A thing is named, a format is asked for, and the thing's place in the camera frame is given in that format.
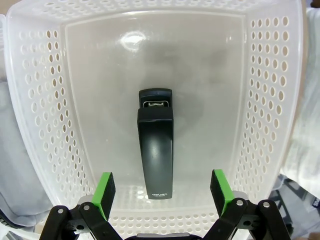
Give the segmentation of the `black stapler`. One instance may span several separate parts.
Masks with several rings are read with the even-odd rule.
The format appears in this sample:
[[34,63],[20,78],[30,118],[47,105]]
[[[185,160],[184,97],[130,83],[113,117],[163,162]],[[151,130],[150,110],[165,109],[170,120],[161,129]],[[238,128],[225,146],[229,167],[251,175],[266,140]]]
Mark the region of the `black stapler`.
[[140,90],[137,129],[147,196],[166,200],[173,196],[174,113],[168,88]]

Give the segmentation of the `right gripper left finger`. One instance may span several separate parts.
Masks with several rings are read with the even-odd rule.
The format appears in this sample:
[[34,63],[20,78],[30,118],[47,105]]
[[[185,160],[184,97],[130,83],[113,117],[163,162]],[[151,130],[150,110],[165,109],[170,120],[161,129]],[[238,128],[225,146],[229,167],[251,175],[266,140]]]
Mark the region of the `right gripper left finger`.
[[109,216],[116,194],[112,172],[104,172],[92,196],[82,198],[69,209],[54,206],[43,227],[43,240],[78,240],[90,234],[93,240],[120,240],[120,235],[109,223]]

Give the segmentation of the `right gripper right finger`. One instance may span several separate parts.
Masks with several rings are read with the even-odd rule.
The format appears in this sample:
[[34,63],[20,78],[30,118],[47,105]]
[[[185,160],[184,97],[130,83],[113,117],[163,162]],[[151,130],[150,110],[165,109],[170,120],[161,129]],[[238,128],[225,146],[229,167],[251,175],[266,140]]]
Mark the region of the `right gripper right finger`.
[[210,191],[218,219],[207,232],[207,240],[232,240],[237,230],[247,230],[253,240],[291,240],[276,203],[263,199],[254,204],[235,197],[221,169],[212,171]]

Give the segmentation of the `white perforated plastic basket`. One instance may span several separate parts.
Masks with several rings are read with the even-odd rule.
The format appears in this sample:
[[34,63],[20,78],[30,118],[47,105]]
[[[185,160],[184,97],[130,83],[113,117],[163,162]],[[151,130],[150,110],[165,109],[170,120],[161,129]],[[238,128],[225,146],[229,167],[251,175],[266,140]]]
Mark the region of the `white perforated plastic basket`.
[[[189,232],[217,219],[213,169],[253,203],[282,167],[306,69],[303,0],[21,0],[4,19],[16,120],[54,205],[104,172],[120,236]],[[173,195],[148,198],[139,91],[173,93]]]

